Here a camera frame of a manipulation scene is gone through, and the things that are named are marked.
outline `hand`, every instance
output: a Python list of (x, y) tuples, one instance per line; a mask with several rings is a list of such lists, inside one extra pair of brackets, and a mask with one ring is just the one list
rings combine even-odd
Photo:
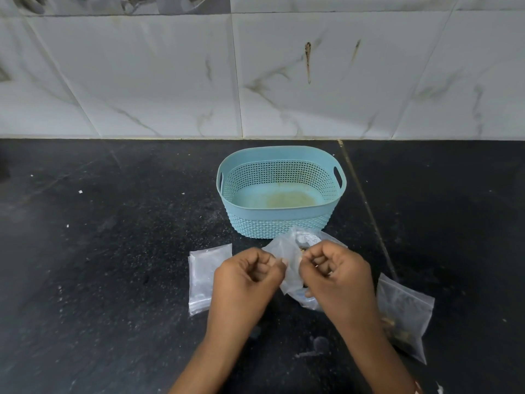
[(287, 264), (251, 248), (215, 270), (206, 335), (230, 348), (242, 348), (266, 305), (285, 278)]
[(322, 241), (302, 256), (299, 273), (343, 337), (381, 331), (370, 265), (359, 254)]

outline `filled plastic bag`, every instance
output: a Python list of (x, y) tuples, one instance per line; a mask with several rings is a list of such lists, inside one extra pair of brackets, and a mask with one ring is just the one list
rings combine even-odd
[(285, 279), (281, 284), (282, 292), (290, 295), (303, 307), (314, 311), (322, 311), (322, 309), (315, 298), (305, 297), (307, 289), (304, 288), (304, 282), (299, 275), (299, 263), (304, 250), (325, 239), (347, 247), (323, 231), (298, 226), (292, 226), (285, 234), (277, 235), (268, 245), (263, 247), (264, 251), (271, 253), (274, 257), (288, 260)]
[(189, 252), (189, 315), (209, 309), (213, 274), (224, 260), (232, 257), (232, 244)]
[(426, 365), (422, 338), (432, 317), (434, 298), (382, 273), (377, 283), (377, 305), (390, 342)]

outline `forearm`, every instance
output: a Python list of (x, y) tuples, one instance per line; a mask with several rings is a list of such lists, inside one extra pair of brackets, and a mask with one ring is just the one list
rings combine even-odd
[(348, 350), (374, 394), (414, 394), (414, 379), (381, 328), (362, 334), (344, 332)]
[(241, 348), (205, 337), (168, 394), (215, 394), (232, 371)]

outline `black countertop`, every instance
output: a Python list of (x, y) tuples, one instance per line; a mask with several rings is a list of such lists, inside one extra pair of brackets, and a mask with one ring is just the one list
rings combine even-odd
[[(525, 144), (95, 140), (0, 141), (0, 392), (167, 392), (205, 331), (188, 253), (269, 242), (232, 229), (218, 165), (289, 143), (345, 169), (325, 231), (436, 298), (428, 366), (403, 357), (426, 392), (523, 392)], [(324, 314), (278, 292), (259, 327), (224, 392), (369, 392)]]

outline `blue plastic basket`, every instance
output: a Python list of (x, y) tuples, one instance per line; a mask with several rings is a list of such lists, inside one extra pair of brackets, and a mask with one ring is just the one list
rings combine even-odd
[(243, 149), (224, 159), (217, 172), (229, 220), (250, 238), (274, 238), (293, 225), (323, 229), (345, 189), (338, 161), (310, 146)]

